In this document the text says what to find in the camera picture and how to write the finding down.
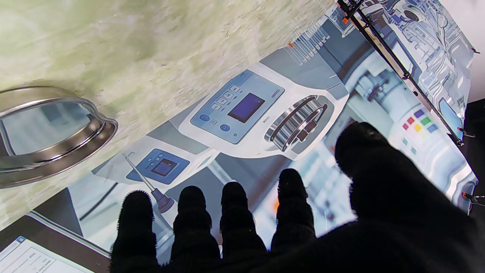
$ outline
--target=control panel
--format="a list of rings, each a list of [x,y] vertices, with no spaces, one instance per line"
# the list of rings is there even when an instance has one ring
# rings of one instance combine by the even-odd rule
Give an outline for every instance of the control panel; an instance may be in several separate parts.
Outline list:
[[[188,160],[174,154],[154,149],[136,165],[136,168],[145,177],[169,185],[189,163]],[[142,182],[135,170],[131,170],[126,178]]]
[[[190,123],[237,144],[285,89],[246,70],[225,84]]]

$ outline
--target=paper document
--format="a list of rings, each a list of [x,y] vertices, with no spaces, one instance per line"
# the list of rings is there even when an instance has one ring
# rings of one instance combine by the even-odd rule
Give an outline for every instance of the paper document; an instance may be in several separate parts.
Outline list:
[[[93,273],[20,236],[0,252],[0,273]]]

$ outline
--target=countertop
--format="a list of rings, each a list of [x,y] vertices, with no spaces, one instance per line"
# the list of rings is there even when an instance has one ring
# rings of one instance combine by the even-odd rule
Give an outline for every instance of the countertop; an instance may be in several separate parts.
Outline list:
[[[52,85],[119,122],[86,161],[0,190],[0,229],[220,88],[335,0],[0,0],[0,90]]]

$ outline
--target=blue display screen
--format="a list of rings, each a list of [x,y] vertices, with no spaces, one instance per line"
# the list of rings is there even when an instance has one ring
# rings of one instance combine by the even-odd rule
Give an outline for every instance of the blue display screen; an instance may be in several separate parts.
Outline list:
[[[152,172],[161,176],[166,176],[171,170],[173,170],[173,168],[175,168],[176,165],[177,163],[164,158],[152,169]]]
[[[227,115],[242,123],[246,123],[264,102],[265,100],[262,98],[253,93],[249,93]]]

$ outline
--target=green square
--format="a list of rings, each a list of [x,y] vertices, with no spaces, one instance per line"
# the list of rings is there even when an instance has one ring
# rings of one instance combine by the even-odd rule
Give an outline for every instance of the green square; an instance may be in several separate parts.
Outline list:
[[[428,117],[426,117],[425,119],[422,119],[422,120],[421,120],[421,123],[422,123],[423,125],[427,125],[427,124],[428,124],[428,123],[430,123],[430,122],[431,122],[431,119],[429,119]]]

